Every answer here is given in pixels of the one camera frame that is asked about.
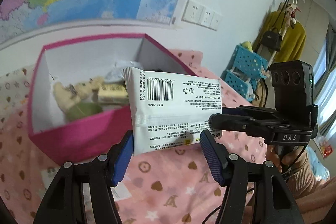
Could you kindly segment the person's right hand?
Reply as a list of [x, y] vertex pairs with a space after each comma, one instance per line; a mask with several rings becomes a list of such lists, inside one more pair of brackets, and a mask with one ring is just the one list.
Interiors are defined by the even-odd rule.
[[274, 145], [267, 145], [265, 158], [269, 161], [272, 161], [280, 172], [282, 172], [283, 166], [290, 166], [291, 170], [295, 170], [304, 164], [306, 159], [306, 151], [304, 147], [298, 147], [287, 155], [280, 157], [276, 153]]

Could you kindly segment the right forearm pink sleeve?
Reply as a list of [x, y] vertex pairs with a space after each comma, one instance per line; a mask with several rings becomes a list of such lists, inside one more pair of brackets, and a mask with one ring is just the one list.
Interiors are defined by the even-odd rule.
[[335, 177], [317, 180], [303, 153], [300, 164], [288, 180], [288, 187], [305, 223], [335, 223]]

